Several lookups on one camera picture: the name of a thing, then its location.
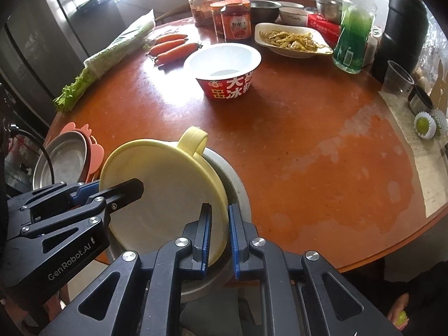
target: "green liquid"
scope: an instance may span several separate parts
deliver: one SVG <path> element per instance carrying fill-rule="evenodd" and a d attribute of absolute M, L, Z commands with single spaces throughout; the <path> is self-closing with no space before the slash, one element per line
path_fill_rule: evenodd
<path fill-rule="evenodd" d="M 362 7 L 344 3 L 341 34 L 333 50 L 333 62 L 338 68 L 352 74 L 361 71 L 372 25 L 373 15 Z"/>

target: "yellow pot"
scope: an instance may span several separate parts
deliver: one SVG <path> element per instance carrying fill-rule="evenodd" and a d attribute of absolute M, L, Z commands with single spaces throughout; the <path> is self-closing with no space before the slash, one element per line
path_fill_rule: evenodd
<path fill-rule="evenodd" d="M 134 140 L 106 160 L 100 190 L 131 178 L 145 187 L 141 199 L 111 215 L 109 227 L 126 249 L 145 254 L 180 237 L 205 202 L 212 207 L 209 265 L 221 256 L 228 237 L 228 202 L 220 178 L 202 157 L 207 137 L 192 126 L 178 142 Z"/>

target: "red bowl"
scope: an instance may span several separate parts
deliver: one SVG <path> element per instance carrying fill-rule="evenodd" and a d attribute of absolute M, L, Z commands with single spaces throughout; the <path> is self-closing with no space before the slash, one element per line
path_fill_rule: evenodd
<path fill-rule="evenodd" d="M 220 43 L 202 48 L 187 58 L 184 69 L 214 99 L 233 99 L 247 92 L 260 53 L 247 45 Z"/>

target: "barcode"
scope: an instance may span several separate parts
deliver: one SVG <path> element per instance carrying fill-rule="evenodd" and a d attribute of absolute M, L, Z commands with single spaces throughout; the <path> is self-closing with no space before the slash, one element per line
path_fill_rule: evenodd
<path fill-rule="evenodd" d="M 352 58 L 353 58 L 353 52 L 348 50 L 346 52 L 346 56 L 344 57 L 344 61 L 342 62 L 342 64 L 344 66 L 349 66 L 352 63 Z"/>

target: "black water bottle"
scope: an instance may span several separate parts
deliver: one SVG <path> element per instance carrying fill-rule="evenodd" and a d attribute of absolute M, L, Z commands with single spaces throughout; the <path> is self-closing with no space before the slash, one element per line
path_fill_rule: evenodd
<path fill-rule="evenodd" d="M 384 81 L 388 60 L 412 73 L 427 32 L 428 18 L 422 0 L 389 0 L 386 29 L 372 65 L 373 77 Z"/>

